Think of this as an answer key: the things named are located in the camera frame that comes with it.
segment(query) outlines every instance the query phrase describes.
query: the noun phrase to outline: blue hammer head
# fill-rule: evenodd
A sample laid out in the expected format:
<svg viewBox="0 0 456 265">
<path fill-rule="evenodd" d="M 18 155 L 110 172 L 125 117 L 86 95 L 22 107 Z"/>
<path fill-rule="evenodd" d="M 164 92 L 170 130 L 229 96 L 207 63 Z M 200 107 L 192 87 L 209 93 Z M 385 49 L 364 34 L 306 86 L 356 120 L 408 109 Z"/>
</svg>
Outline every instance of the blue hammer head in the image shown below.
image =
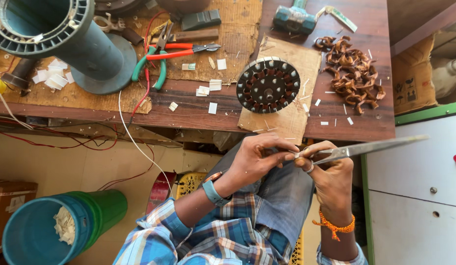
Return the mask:
<svg viewBox="0 0 456 265">
<path fill-rule="evenodd" d="M 274 16 L 274 25 L 295 34 L 311 34 L 316 26 L 314 15 L 305 9 L 279 6 Z"/>
</svg>

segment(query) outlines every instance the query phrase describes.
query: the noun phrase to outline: man's right hand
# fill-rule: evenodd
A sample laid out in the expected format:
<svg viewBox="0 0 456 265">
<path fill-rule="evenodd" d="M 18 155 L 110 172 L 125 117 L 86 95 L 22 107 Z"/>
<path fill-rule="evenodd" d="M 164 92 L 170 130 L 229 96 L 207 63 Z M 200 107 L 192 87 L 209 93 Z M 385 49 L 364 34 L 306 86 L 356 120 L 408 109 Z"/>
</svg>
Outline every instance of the man's right hand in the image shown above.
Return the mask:
<svg viewBox="0 0 456 265">
<path fill-rule="evenodd" d="M 295 166 L 304 171 L 311 168 L 310 157 L 318 151 L 337 148 L 330 141 L 310 145 L 295 159 Z M 313 161 L 321 160 L 324 156 L 314 156 Z M 340 159 L 316 165 L 309 173 L 315 181 L 317 198 L 321 211 L 326 220 L 337 227 L 348 226 L 352 222 L 351 195 L 352 195 L 352 169 L 354 163 L 351 159 Z"/>
</svg>

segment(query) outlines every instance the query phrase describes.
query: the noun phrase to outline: red-handled pliers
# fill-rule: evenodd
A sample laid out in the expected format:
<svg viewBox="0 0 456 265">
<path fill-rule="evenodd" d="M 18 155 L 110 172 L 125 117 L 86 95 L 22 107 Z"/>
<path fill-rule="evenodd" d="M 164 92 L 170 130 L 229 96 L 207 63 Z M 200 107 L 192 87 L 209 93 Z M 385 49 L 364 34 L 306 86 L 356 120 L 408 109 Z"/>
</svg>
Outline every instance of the red-handled pliers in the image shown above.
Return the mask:
<svg viewBox="0 0 456 265">
<path fill-rule="evenodd" d="M 168 43 L 166 44 L 166 49 L 187 49 L 184 51 L 177 51 L 173 53 L 167 54 L 153 54 L 153 55 L 146 55 L 147 60 L 161 60 L 161 59 L 168 59 L 168 58 L 175 58 L 181 57 L 186 55 L 194 54 L 195 52 L 199 51 L 216 51 L 221 47 L 216 43 L 209 43 L 206 45 L 195 45 L 192 43 Z"/>
</svg>

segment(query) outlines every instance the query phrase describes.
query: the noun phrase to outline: orange thread bracelet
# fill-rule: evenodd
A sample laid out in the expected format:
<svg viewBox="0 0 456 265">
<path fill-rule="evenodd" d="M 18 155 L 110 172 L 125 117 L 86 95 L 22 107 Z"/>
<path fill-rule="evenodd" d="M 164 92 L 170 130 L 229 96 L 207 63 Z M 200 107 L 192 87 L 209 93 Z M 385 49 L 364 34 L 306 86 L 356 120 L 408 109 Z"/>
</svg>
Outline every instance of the orange thread bracelet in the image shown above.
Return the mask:
<svg viewBox="0 0 456 265">
<path fill-rule="evenodd" d="M 356 218 L 354 217 L 353 214 L 351 214 L 351 215 L 352 215 L 352 222 L 350 223 L 350 225 L 345 226 L 345 227 L 337 227 L 337 226 L 331 224 L 328 220 L 326 220 L 325 216 L 321 212 L 321 207 L 320 207 L 319 208 L 319 217 L 321 218 L 321 223 L 317 223 L 315 220 L 313 220 L 313 224 L 320 225 L 320 226 L 326 226 L 332 232 L 332 239 L 336 239 L 337 241 L 340 241 L 338 236 L 336 235 L 336 232 L 350 233 L 350 232 L 354 231 L 354 226 L 356 224 Z"/>
</svg>

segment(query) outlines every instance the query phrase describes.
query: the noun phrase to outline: wooden workbench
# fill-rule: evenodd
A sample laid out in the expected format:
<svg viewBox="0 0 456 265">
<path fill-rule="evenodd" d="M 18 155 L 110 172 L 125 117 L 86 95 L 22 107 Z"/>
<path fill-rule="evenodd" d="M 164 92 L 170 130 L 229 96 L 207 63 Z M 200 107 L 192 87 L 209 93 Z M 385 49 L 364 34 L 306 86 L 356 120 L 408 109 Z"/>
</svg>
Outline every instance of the wooden workbench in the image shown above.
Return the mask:
<svg viewBox="0 0 456 265">
<path fill-rule="evenodd" d="M 353 48 L 370 52 L 382 85 L 387 93 L 385 99 L 379 101 L 379 107 L 375 110 L 364 107 L 365 113 L 361 116 L 356 114 L 352 106 L 347 107 L 348 115 L 344 114 L 344 100 L 336 94 L 328 94 L 331 91 L 329 73 L 318 75 L 313 93 L 313 103 L 321 99 L 319 106 L 310 108 L 310 117 L 307 121 L 305 136 L 316 139 L 345 140 L 345 141 L 375 141 L 393 138 L 395 136 L 393 98 L 391 87 L 391 66 L 390 66 L 390 43 L 388 32 L 388 16 L 386 0 L 310 0 L 307 3 L 307 12 L 316 14 L 325 5 L 332 5 L 340 10 L 346 17 L 353 21 L 358 29 L 352 33 L 344 25 L 340 24 L 332 15 L 322 15 L 314 32 L 309 36 L 295 38 L 289 33 L 277 32 L 272 29 L 272 18 L 278 5 L 291 6 L 292 0 L 269 0 L 264 1 L 262 19 L 260 23 L 260 39 L 266 33 L 274 38 L 287 40 L 298 45 L 313 48 L 314 40 L 323 36 L 352 37 Z M 258 48 L 251 58 L 256 58 Z M 187 129 L 208 129 L 218 131 L 244 132 L 237 127 L 238 118 L 241 112 L 241 105 L 236 99 L 235 86 L 227 89 L 223 86 L 222 91 L 209 97 L 195 97 L 194 91 L 198 86 L 207 86 L 206 82 L 187 80 L 166 80 L 162 90 L 156 92 L 151 90 L 149 96 L 152 99 L 152 110 L 144 114 L 136 114 L 133 122 L 139 125 L 187 128 Z M 177 112 L 169 110 L 168 106 L 172 101 L 184 102 L 179 104 Z M 218 103 L 217 115 L 207 113 L 209 102 Z M 39 116 L 46 118 L 69 118 L 92 121 L 120 121 L 118 112 L 101 111 L 83 108 L 69 108 L 57 106 L 37 106 L 24 104 L 9 104 L 12 112 L 22 116 Z M 0 102 L 0 114 L 7 113 Z M 125 120 L 129 119 L 130 113 L 124 113 Z M 347 117 L 354 121 L 350 125 Z M 328 126 L 321 126 L 321 121 L 328 121 Z"/>
</svg>

